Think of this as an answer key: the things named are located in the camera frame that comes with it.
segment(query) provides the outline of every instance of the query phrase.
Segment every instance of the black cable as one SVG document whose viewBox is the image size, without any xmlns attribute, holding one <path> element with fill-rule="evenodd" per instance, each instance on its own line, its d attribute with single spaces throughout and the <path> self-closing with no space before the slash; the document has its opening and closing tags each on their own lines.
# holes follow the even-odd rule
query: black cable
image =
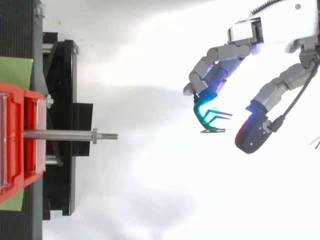
<svg viewBox="0 0 320 240">
<path fill-rule="evenodd" d="M 318 145 L 315 147 L 315 149 L 317 149 L 320 146 L 320 141 L 318 142 Z"/>
<path fill-rule="evenodd" d="M 307 89 L 308 85 L 310 84 L 311 80 L 315 77 L 318 68 L 320 67 L 320 60 L 318 60 L 318 62 L 316 62 L 310 76 L 308 77 L 307 81 L 305 82 L 305 84 L 303 85 L 302 89 L 300 90 L 300 92 L 298 93 L 298 95 L 296 96 L 296 98 L 293 100 L 293 102 L 291 103 L 291 105 L 287 108 L 287 110 L 284 112 L 284 114 L 282 115 L 283 118 L 286 118 L 286 116 L 288 115 L 288 113 L 294 108 L 294 106 L 296 105 L 296 103 L 298 102 L 298 100 L 301 98 L 302 94 L 304 94 L 305 90 Z"/>
<path fill-rule="evenodd" d="M 298 93 L 298 95 L 295 97 L 295 99 L 293 100 L 293 102 L 290 104 L 290 106 L 287 108 L 287 110 L 284 112 L 283 115 L 279 116 L 276 120 L 274 120 L 271 125 L 270 125 L 270 130 L 272 130 L 272 132 L 276 133 L 279 128 L 282 126 L 282 124 L 284 123 L 284 120 L 286 119 L 286 116 L 290 113 L 290 111 L 294 108 L 294 106 L 296 105 L 296 103 L 298 102 L 298 100 L 301 98 L 302 94 L 304 94 L 304 92 L 306 91 L 308 85 L 310 84 L 311 80 L 315 77 L 318 68 L 320 67 L 320 60 L 318 60 L 314 66 L 314 68 L 311 71 L 310 76 L 308 77 L 308 79 L 306 80 L 305 84 L 303 85 L 302 89 L 300 90 L 300 92 Z"/>
</svg>

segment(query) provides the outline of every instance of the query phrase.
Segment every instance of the steel rod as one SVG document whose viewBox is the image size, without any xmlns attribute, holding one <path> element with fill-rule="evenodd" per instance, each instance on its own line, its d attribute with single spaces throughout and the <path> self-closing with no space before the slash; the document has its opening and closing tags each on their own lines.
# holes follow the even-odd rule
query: steel rod
<svg viewBox="0 0 320 240">
<path fill-rule="evenodd" d="M 46 165 L 58 165 L 56 156 L 55 155 L 46 155 L 45 156 L 45 164 Z"/>
<path fill-rule="evenodd" d="M 40 139 L 52 141 L 75 141 L 97 143 L 97 140 L 117 140 L 118 134 L 97 133 L 95 128 L 93 131 L 77 131 L 77 130 L 25 130 L 25 139 Z"/>
<path fill-rule="evenodd" d="M 52 47 L 53 47 L 53 44 L 43 44 L 42 53 L 49 54 L 51 52 Z"/>
</svg>

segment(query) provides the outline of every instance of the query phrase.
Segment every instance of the green tape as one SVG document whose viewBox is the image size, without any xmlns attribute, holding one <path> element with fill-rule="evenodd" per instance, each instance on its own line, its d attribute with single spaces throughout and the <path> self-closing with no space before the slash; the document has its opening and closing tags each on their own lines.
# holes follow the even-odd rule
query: green tape
<svg viewBox="0 0 320 240">
<path fill-rule="evenodd" d="M 15 196 L 0 204 L 0 210 L 21 211 L 24 200 L 24 189 L 21 189 Z"/>
<path fill-rule="evenodd" d="M 0 56 L 0 82 L 29 89 L 33 59 Z M 24 189 L 0 204 L 0 210 L 21 211 Z"/>
<path fill-rule="evenodd" d="M 0 82 L 29 89 L 32 59 L 0 56 Z"/>
</svg>

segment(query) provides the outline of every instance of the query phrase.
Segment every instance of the wire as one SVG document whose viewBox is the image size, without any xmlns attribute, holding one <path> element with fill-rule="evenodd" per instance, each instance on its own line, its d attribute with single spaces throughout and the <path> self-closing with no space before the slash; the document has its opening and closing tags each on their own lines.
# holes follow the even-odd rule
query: wire
<svg viewBox="0 0 320 240">
<path fill-rule="evenodd" d="M 318 145 L 315 147 L 315 149 L 317 149 L 320 146 L 320 141 L 318 142 Z"/>
<path fill-rule="evenodd" d="M 313 140 L 310 144 L 309 144 L 309 146 L 311 146 L 312 144 L 314 144 L 315 142 L 317 142 L 317 141 L 319 141 L 320 140 L 320 136 L 318 136 L 315 140 Z"/>
<path fill-rule="evenodd" d="M 303 85 L 302 89 L 300 90 L 300 92 L 298 93 L 298 95 L 296 96 L 296 98 L 293 100 L 293 102 L 291 103 L 291 105 L 287 108 L 287 110 L 284 112 L 284 114 L 282 115 L 282 118 L 285 119 L 286 116 L 289 114 L 289 112 L 294 108 L 294 106 L 296 105 L 296 103 L 298 102 L 298 100 L 301 98 L 302 94 L 304 94 L 304 92 L 306 91 L 308 85 L 310 84 L 311 80 L 315 77 L 318 68 L 320 67 L 320 60 L 318 60 L 318 62 L 315 64 L 310 76 L 308 77 L 308 79 L 306 80 L 305 84 Z"/>
</svg>

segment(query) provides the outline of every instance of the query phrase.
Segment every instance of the screw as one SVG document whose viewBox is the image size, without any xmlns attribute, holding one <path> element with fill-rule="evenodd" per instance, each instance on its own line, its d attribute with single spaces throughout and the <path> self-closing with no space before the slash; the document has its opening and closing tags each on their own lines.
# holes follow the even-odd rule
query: screw
<svg viewBox="0 0 320 240">
<path fill-rule="evenodd" d="M 79 55 L 80 49 L 79 49 L 78 46 L 74 46 L 74 47 L 73 47 L 73 53 L 74 53 L 74 55 Z"/>
<path fill-rule="evenodd" d="M 34 14 L 39 19 L 44 19 L 46 17 L 45 14 L 46 6 L 43 3 L 39 3 L 34 10 Z"/>
<path fill-rule="evenodd" d="M 51 105 L 54 104 L 55 101 L 51 98 L 51 95 L 50 95 L 50 94 L 47 95 L 45 99 L 46 99 L 46 107 L 47 107 L 48 109 L 50 109 L 50 108 L 51 108 Z"/>
<path fill-rule="evenodd" d="M 103 134 L 102 134 L 102 139 L 118 140 L 118 134 L 103 133 Z"/>
</svg>

